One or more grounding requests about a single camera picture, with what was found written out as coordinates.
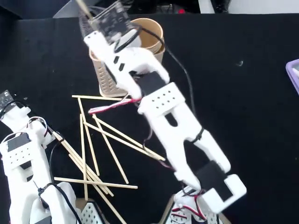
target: brown paper cup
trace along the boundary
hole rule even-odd
[[[148,19],[148,18],[139,18],[139,19],[133,20],[132,22],[137,23],[137,24],[141,25],[142,27],[154,32],[161,39],[163,39],[163,29],[158,22]],[[141,33],[139,34],[139,37],[141,39],[141,43],[142,43],[141,47],[142,48],[146,48],[146,49],[150,50],[153,54],[157,53],[160,50],[162,44],[154,36],[144,32],[144,31],[141,31]]]
[[[154,54],[155,58],[162,64],[165,47],[161,47],[160,50]]]

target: wooden stick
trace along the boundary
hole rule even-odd
[[[58,141],[61,141],[63,139],[58,133],[56,132],[52,132],[52,133]],[[81,157],[78,155],[75,149],[67,142],[67,140],[62,141],[61,144],[65,147],[68,153],[71,154],[80,164],[83,164]],[[96,181],[101,182],[100,178],[94,173],[94,171],[88,165],[86,165],[86,169],[88,175],[93,176]],[[109,190],[108,187],[100,186],[100,188],[105,194],[109,193],[111,196],[114,196],[114,194]]]
[[[124,141],[124,140],[122,140],[122,139],[120,139],[120,138],[118,138],[118,137],[116,137],[116,136],[114,136],[114,135],[112,135],[112,134],[110,134],[110,133],[108,133],[108,132],[105,132],[105,131],[103,131],[103,130],[100,130],[99,128],[97,128],[97,127],[95,127],[95,126],[93,126],[93,125],[91,125],[91,124],[89,124],[89,123],[86,123],[86,122],[85,122],[84,125],[86,125],[86,126],[92,128],[92,129],[94,129],[94,130],[96,130],[96,131],[98,131],[98,132],[100,132],[100,133],[103,133],[103,134],[105,134],[106,136],[108,136],[108,137],[110,137],[110,138],[112,138],[112,139],[114,139],[114,140],[117,140],[117,141],[119,141],[120,143],[122,143],[122,144],[124,144],[124,145],[126,145],[126,146],[129,146],[129,147],[131,147],[131,148],[137,150],[138,152],[141,152],[141,153],[143,153],[143,154],[145,154],[145,155],[147,155],[147,156],[149,156],[149,157],[151,157],[151,158],[153,158],[153,159],[158,160],[158,158],[156,158],[156,157],[154,157],[153,155],[151,155],[151,154],[145,152],[144,150],[142,150],[142,149],[140,149],[140,148],[138,148],[138,147],[136,147],[136,146],[134,146],[134,145],[132,145],[132,144],[130,144],[130,143],[128,143],[128,142],[126,142],[126,141]]]
[[[81,96],[81,95],[72,95],[73,98],[81,98],[81,99],[102,99],[102,100],[114,100],[121,101],[122,98],[113,98],[113,97],[97,97],[97,96]]]
[[[115,188],[138,189],[138,186],[134,186],[134,185],[104,183],[104,182],[97,182],[97,181],[84,181],[84,180],[77,180],[77,179],[70,179],[70,178],[63,178],[63,177],[54,177],[54,180],[72,182],[72,183],[95,184],[95,185],[102,185],[102,186],[115,187]]]
[[[121,131],[117,130],[116,128],[112,127],[111,125],[107,124],[106,122],[102,121],[101,119],[99,119],[95,114],[93,115],[93,119],[96,122],[101,123],[102,125],[106,126],[107,128],[109,128],[110,130],[114,131],[115,133],[119,134],[120,136],[122,136],[123,138],[125,138],[126,140],[132,142],[133,144],[137,145],[140,148],[143,148],[142,144],[140,144],[139,142],[135,141],[134,139],[130,138],[129,136],[125,135],[124,133],[122,133]],[[147,151],[149,151],[151,154],[153,154],[154,156],[156,156],[157,158],[159,158],[159,160],[163,160],[165,161],[165,158],[163,158],[162,156],[160,156],[159,154],[151,151],[149,148],[145,147]]]
[[[76,163],[75,162],[75,158],[71,154],[69,154],[69,157],[73,160],[74,163]],[[87,179],[89,181],[92,181],[92,179],[91,179],[90,176],[88,176]],[[110,209],[113,211],[113,213],[118,217],[118,219],[121,221],[121,223],[127,224],[125,222],[125,220],[121,217],[121,215],[118,213],[118,211],[115,209],[115,207],[113,207],[113,205],[109,202],[109,200],[106,198],[106,196],[101,192],[101,190],[99,189],[99,187],[97,185],[95,185],[95,184],[93,184],[93,187],[96,189],[96,191],[98,192],[98,194],[103,198],[103,200],[106,202],[106,204],[110,207]]]
[[[100,123],[97,122],[97,121],[95,121],[95,122],[97,123],[99,129],[103,131],[103,128],[102,128],[102,126],[100,125]],[[127,179],[127,176],[125,175],[125,172],[123,171],[123,169],[122,169],[122,167],[121,167],[121,164],[120,164],[120,162],[118,161],[118,159],[117,159],[117,157],[116,157],[116,155],[115,155],[115,153],[114,153],[114,151],[113,151],[113,149],[112,149],[112,147],[111,147],[111,145],[110,145],[110,142],[108,141],[107,136],[104,135],[103,133],[102,133],[102,135],[103,135],[103,138],[104,138],[104,140],[105,140],[105,142],[106,142],[106,144],[107,144],[107,146],[108,146],[108,148],[109,148],[109,150],[110,150],[110,152],[111,152],[111,155],[112,155],[112,157],[113,157],[113,159],[114,159],[114,161],[115,161],[115,163],[116,163],[118,169],[119,169],[120,172],[121,172],[122,178],[125,180],[125,183],[128,184],[129,181],[128,181],[128,179]]]
[[[76,164],[76,166],[81,170],[81,172],[83,173],[83,167],[82,167],[82,161],[79,161],[78,158],[73,157],[73,161]],[[92,181],[96,181],[96,182],[103,182],[94,172],[92,173],[88,173],[89,177],[91,178]],[[110,194],[112,197],[114,196],[114,194],[110,191],[110,189],[107,186],[100,186],[100,188],[102,189],[102,191],[106,192],[105,194]]]
[[[83,118],[80,114],[80,132],[81,132],[81,148],[82,148],[82,160],[83,160],[83,180],[87,180],[86,175],[86,159],[85,159],[85,145],[84,145],[84,129],[83,129]],[[88,201],[87,184],[84,184],[84,198]]]
[[[78,98],[78,103],[79,103],[80,111],[81,111],[81,114],[82,114],[83,122],[86,122],[86,118],[85,118],[85,115],[84,115],[84,110],[83,110],[83,106],[82,106],[82,102],[81,102],[80,98]],[[99,176],[100,172],[99,172],[99,167],[98,167],[97,159],[96,159],[95,154],[94,154],[93,142],[92,142],[92,139],[90,137],[90,133],[89,133],[88,127],[86,127],[86,126],[84,126],[84,127],[85,127],[85,131],[86,131],[86,135],[87,135],[87,139],[88,139],[90,151],[92,152],[92,156],[93,156],[93,164],[94,164],[95,172]]]

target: black tabletop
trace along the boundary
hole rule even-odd
[[[247,195],[226,209],[225,215],[234,223],[295,218],[299,208],[299,98],[285,65],[299,58],[299,14],[148,17],[162,25],[166,44],[191,75],[200,123],[230,160],[230,173],[238,174],[247,186]],[[26,98],[80,152],[79,108],[71,95],[98,95],[99,87],[78,20],[2,24],[0,37],[0,91],[8,89],[15,98]],[[163,65],[189,104],[183,71],[167,53]],[[104,104],[83,100],[85,111]],[[101,118],[140,142],[148,135],[148,125],[134,106],[116,108]],[[2,123],[0,127],[1,138],[10,133]],[[102,136],[92,130],[91,134],[100,178],[124,183]],[[111,188],[115,196],[109,200],[129,224],[158,222],[180,184],[158,162],[114,140],[111,144],[130,184],[139,189]],[[155,136],[148,147],[165,155]],[[192,169],[202,167],[204,154],[191,144],[185,147]],[[87,162],[93,168],[89,151]],[[54,176],[82,179],[63,147],[54,152],[53,164]],[[6,223],[9,193],[0,167],[0,219]],[[72,186],[77,197],[83,197],[83,186]],[[118,223],[92,187],[89,193],[108,220]]]

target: purple container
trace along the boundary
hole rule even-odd
[[[299,71],[299,59],[287,63],[285,68],[297,93],[299,94],[299,77],[298,74],[296,74],[293,70],[296,69],[297,71]]]

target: black circuit board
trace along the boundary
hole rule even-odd
[[[6,106],[6,104],[8,104],[11,101],[13,101],[13,98],[10,95],[8,90],[5,90],[3,93],[1,93],[0,94],[0,112]],[[5,109],[5,112],[10,111],[14,106],[15,106],[15,103],[12,103]]]
[[[120,1],[116,1],[97,15],[92,23],[96,23],[109,45],[134,28]]]

